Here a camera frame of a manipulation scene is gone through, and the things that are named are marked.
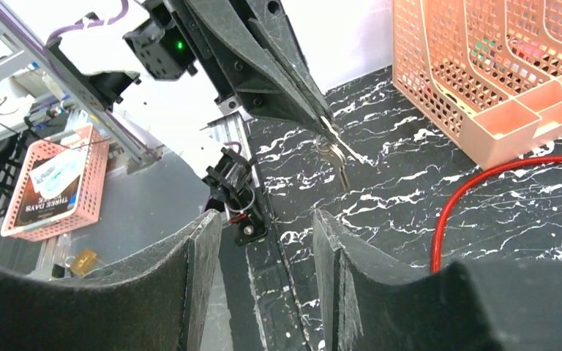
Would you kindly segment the red cable lock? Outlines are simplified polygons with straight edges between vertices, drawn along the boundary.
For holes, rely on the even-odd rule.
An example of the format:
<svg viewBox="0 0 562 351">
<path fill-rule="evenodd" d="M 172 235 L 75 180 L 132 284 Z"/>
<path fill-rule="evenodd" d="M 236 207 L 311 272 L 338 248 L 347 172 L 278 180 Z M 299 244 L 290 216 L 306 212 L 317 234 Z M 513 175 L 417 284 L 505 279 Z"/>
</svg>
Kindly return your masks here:
<svg viewBox="0 0 562 351">
<path fill-rule="evenodd" d="M 430 249 L 455 259 L 562 259 L 562 155 L 518 159 L 466 181 L 445 202 Z"/>
</svg>

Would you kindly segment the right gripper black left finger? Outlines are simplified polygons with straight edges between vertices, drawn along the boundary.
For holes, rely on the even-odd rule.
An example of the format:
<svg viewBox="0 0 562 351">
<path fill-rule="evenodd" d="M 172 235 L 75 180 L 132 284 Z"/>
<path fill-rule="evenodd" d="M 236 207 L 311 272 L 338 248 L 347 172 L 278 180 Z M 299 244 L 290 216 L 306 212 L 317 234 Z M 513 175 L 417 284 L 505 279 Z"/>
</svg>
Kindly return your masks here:
<svg viewBox="0 0 562 351">
<path fill-rule="evenodd" d="M 79 279 L 0 267 L 0 350 L 198 350 L 221 235 L 210 210 Z"/>
</svg>

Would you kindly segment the small silver key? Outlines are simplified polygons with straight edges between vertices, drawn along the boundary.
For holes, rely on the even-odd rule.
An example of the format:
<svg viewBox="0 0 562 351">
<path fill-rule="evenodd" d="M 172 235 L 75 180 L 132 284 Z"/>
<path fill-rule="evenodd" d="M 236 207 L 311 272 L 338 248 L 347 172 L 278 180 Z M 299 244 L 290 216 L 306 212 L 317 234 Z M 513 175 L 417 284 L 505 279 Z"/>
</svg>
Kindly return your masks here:
<svg viewBox="0 0 562 351">
<path fill-rule="evenodd" d="M 318 136 L 315 140 L 315 147 L 318 153 L 329 162 L 336 177 L 338 177 L 344 192 L 350 191 L 350 182 L 346 173 L 346 164 L 348 158 L 346 153 L 350 154 L 357 162 L 364 164 L 365 157 L 355 152 L 346 142 L 340 138 L 340 128 L 330 122 L 326 117 L 321 117 L 323 128 L 325 132 L 330 132 L 332 140 L 324 136 Z"/>
</svg>

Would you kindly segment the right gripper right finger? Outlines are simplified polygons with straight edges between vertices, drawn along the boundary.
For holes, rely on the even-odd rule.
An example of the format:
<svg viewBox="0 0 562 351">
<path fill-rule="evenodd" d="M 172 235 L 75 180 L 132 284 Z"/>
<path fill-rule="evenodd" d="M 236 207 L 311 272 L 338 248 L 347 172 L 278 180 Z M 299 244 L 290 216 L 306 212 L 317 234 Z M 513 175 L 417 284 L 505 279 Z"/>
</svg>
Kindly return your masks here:
<svg viewBox="0 0 562 351">
<path fill-rule="evenodd" d="M 562 350 L 562 261 L 401 263 L 313 214 L 328 350 Z"/>
</svg>

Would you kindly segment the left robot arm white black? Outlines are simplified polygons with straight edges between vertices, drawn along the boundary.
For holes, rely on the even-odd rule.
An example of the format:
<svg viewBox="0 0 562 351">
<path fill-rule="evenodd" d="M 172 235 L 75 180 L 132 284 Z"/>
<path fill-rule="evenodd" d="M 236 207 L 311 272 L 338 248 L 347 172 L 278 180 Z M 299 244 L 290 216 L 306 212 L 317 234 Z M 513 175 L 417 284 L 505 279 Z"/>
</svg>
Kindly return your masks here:
<svg viewBox="0 0 562 351">
<path fill-rule="evenodd" d="M 106 20 L 58 29 L 45 49 L 103 110 L 154 80 L 164 104 L 201 103 L 213 121 L 253 118 L 331 134 L 331 110 L 280 1 L 124 1 Z"/>
</svg>

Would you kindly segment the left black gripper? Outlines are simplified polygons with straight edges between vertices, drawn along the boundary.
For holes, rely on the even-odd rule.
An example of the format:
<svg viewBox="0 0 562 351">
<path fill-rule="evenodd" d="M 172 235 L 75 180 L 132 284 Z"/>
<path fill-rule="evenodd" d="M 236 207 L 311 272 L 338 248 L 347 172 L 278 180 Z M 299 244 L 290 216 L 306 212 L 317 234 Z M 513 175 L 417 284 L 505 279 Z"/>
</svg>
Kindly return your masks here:
<svg viewBox="0 0 562 351">
<path fill-rule="evenodd" d="M 217 92 L 253 117 L 328 134 L 332 112 L 281 1 L 165 1 Z"/>
</svg>

